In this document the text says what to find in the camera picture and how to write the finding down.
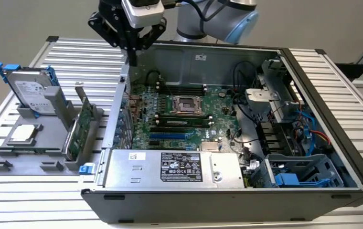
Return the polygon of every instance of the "blue pcie slot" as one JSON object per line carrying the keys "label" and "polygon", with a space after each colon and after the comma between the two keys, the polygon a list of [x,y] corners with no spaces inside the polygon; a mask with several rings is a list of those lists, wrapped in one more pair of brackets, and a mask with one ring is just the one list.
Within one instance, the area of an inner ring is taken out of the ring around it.
{"label": "blue pcie slot", "polygon": [[152,139],[186,139],[186,134],[151,134]]}

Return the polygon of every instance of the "slotted aluminum rail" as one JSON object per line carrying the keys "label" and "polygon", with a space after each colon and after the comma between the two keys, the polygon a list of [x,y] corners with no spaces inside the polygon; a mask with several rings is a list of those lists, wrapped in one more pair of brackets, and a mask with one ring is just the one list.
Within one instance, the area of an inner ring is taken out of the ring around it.
{"label": "slotted aluminum rail", "polygon": [[[354,86],[344,83],[347,79],[326,56],[314,50],[292,50],[292,53],[363,155],[363,98]],[[32,67],[55,67],[67,99],[76,105],[80,101],[73,85],[84,82],[89,101],[104,109],[93,153],[100,153],[104,122],[123,64],[120,51],[104,41],[64,38],[45,43],[31,64]],[[19,117],[16,107],[17,100],[9,94],[0,106],[0,145]],[[93,180],[89,176],[0,177],[0,228],[363,228],[363,205],[336,209],[312,222],[108,225],[81,199],[79,179]],[[252,210],[256,209],[248,206],[248,214]]]}

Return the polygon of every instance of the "robotic arm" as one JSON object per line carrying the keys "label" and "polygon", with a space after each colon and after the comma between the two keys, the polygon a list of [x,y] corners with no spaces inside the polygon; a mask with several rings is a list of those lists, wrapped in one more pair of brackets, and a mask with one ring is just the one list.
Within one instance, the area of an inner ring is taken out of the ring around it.
{"label": "robotic arm", "polygon": [[[202,42],[207,35],[239,43],[256,23],[255,0],[100,0],[88,25],[127,52],[131,66],[167,28],[164,10],[179,7],[178,41]],[[141,36],[143,28],[151,30]]]}

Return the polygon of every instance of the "power supply label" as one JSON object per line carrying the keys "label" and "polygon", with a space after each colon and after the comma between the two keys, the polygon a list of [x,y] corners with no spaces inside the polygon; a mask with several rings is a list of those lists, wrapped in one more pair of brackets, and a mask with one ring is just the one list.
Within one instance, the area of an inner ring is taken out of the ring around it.
{"label": "power supply label", "polygon": [[160,179],[164,182],[203,182],[199,153],[161,153]]}

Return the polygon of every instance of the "sticker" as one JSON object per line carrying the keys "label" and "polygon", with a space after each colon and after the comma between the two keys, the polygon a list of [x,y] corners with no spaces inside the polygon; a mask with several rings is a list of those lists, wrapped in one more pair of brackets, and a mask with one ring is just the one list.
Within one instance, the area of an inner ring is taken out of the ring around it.
{"label": "sticker", "polygon": [[196,55],[195,60],[196,61],[206,61],[207,60],[207,55]]}
{"label": "sticker", "polygon": [[145,160],[145,152],[133,152],[129,153],[129,161]]}
{"label": "sticker", "polygon": [[203,182],[199,153],[161,153],[160,166],[164,182]]}
{"label": "sticker", "polygon": [[43,85],[32,81],[15,81],[15,84],[31,109],[40,114],[55,114],[52,103],[44,98]]}

